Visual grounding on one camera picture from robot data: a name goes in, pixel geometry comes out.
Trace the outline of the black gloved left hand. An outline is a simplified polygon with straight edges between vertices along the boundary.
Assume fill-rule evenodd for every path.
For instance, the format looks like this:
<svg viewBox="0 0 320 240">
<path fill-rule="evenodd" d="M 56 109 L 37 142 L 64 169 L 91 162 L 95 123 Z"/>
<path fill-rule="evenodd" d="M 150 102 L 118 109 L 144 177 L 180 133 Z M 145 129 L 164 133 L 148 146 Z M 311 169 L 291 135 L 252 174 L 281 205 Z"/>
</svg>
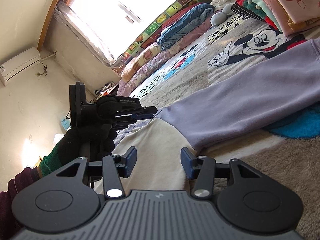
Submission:
<svg viewBox="0 0 320 240">
<path fill-rule="evenodd" d="M 43 178 L 80 157 L 84 153 L 85 145 L 89 146 L 88 152 L 92 161 L 102 160 L 115 149 L 116 137 L 117 132 L 112 128 L 71 128 L 40 162 L 37 168 L 39 177 Z"/>
</svg>

